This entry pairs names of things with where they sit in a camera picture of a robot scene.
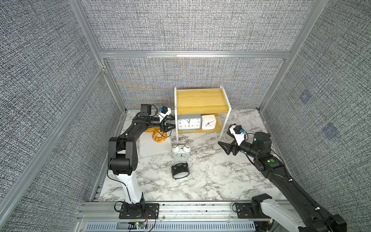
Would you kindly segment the grey rectangular alarm clock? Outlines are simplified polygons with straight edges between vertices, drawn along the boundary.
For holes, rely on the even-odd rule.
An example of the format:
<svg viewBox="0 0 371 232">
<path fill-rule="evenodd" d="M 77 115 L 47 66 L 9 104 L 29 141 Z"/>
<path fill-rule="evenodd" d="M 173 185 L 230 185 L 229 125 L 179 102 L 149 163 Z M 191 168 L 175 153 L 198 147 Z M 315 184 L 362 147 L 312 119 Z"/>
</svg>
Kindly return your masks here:
<svg viewBox="0 0 371 232">
<path fill-rule="evenodd" d="M 202 126 L 202 116 L 201 114 L 178 115 L 177 124 L 180 131 L 198 130 Z"/>
</svg>

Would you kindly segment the black twin-bell alarm clock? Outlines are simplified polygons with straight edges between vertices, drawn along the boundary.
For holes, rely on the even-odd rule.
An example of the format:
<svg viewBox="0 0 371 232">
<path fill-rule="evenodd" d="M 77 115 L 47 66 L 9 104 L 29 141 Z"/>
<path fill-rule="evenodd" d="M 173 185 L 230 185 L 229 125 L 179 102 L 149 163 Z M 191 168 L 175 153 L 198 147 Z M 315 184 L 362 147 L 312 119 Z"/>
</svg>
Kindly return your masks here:
<svg viewBox="0 0 371 232">
<path fill-rule="evenodd" d="M 173 179 L 183 179 L 188 177 L 190 174 L 188 163 L 178 163 L 171 167 Z"/>
</svg>

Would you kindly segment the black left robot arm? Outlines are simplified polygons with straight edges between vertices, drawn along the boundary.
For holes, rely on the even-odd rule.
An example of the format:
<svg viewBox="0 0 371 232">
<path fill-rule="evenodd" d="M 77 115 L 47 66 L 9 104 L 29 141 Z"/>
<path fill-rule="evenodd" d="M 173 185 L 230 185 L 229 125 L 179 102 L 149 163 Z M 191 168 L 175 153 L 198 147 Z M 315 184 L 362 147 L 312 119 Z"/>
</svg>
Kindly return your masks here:
<svg viewBox="0 0 371 232">
<path fill-rule="evenodd" d="M 175 120 L 171 108 L 163 106 L 151 115 L 152 105 L 142 104 L 140 112 L 133 118 L 131 125 L 119 136 L 109 139 L 108 169 L 117 176 L 125 191 L 125 202 L 141 204 L 144 202 L 143 192 L 139 188 L 136 177 L 138 152 L 136 142 L 147 129 L 155 129 L 163 133 L 175 129 Z"/>
</svg>

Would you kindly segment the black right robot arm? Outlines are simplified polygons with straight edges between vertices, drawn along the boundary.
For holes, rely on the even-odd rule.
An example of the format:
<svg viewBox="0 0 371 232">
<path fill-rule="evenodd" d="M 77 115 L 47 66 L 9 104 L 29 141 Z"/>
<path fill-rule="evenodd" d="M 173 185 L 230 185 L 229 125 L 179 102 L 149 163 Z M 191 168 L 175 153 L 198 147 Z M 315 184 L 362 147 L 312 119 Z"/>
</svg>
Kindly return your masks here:
<svg viewBox="0 0 371 232">
<path fill-rule="evenodd" d="M 267 194 L 252 198 L 250 211 L 254 216 L 268 216 L 290 232 L 345 232 L 347 223 L 339 214 L 331 214 L 316 202 L 288 173 L 286 166 L 273 155 L 271 136 L 256 132 L 249 143 L 245 135 L 227 133 L 234 137 L 232 143 L 219 141 L 226 154 L 245 154 L 263 176 L 273 183 L 294 207 L 293 214 L 279 205 Z"/>
</svg>

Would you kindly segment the white square alarm clock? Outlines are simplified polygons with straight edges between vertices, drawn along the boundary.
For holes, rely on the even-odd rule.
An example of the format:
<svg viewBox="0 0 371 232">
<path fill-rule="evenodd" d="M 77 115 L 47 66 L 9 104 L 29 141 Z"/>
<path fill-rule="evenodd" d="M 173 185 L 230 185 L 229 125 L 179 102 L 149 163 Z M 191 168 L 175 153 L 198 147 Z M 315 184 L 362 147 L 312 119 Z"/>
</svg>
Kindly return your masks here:
<svg viewBox="0 0 371 232">
<path fill-rule="evenodd" d="M 202 130 L 213 130 L 216 127 L 215 115 L 202 115 Z"/>
</svg>

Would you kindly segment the white twin-bell alarm clock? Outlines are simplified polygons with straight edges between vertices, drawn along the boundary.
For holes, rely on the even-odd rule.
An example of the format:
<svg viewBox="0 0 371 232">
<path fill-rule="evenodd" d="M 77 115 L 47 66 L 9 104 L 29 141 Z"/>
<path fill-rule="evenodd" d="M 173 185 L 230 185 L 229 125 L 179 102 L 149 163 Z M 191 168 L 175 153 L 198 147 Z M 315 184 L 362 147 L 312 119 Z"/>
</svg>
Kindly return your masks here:
<svg viewBox="0 0 371 232">
<path fill-rule="evenodd" d="M 190 146 L 187 145 L 176 145 L 172 149 L 173 158 L 176 161 L 188 161 L 190 158 Z"/>
</svg>

